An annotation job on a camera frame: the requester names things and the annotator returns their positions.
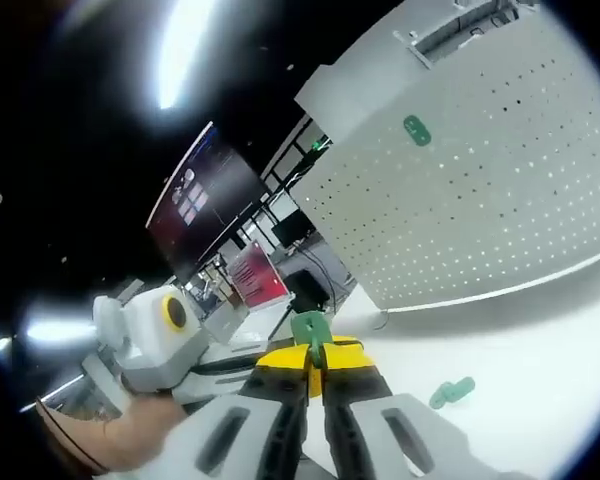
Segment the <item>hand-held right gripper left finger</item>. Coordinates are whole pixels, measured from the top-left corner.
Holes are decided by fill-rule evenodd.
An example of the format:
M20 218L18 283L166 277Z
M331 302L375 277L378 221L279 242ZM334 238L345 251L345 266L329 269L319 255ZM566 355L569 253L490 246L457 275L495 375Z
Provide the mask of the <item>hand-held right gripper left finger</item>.
M306 438L307 346L262 357L239 392L221 395L169 432L141 479L293 479Z

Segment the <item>person's left hand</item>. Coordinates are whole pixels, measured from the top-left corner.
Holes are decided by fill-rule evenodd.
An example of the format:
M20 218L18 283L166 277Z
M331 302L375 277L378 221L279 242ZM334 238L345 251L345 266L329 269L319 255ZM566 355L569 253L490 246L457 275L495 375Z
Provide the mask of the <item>person's left hand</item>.
M104 424L105 460L110 471L131 471L155 458L169 432L187 418L170 395L139 395L125 412Z

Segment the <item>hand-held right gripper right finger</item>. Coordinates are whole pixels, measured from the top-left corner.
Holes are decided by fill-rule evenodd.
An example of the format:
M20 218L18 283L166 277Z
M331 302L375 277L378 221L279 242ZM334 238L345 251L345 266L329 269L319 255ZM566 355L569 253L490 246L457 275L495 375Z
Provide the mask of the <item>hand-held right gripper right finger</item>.
M407 394L395 395L357 342L321 345L324 427L340 479L481 479L466 436Z

